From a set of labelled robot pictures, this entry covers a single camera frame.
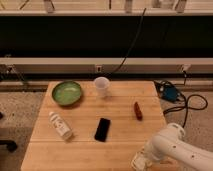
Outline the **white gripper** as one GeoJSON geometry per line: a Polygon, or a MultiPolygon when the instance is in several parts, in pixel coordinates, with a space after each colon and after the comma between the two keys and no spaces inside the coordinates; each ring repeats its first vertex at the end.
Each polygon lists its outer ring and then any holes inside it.
{"type": "Polygon", "coordinates": [[[131,166],[135,171],[147,171],[152,164],[150,154],[144,150],[138,151],[131,161],[131,166]]]}

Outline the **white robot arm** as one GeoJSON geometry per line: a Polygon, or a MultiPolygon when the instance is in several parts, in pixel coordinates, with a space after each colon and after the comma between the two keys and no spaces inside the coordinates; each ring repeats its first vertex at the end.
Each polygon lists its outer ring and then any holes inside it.
{"type": "Polygon", "coordinates": [[[213,171],[213,152],[184,142],[185,134],[182,126],[169,123],[135,154],[131,166],[136,171],[147,171],[153,163],[159,163],[168,156],[197,171],[213,171]]]}

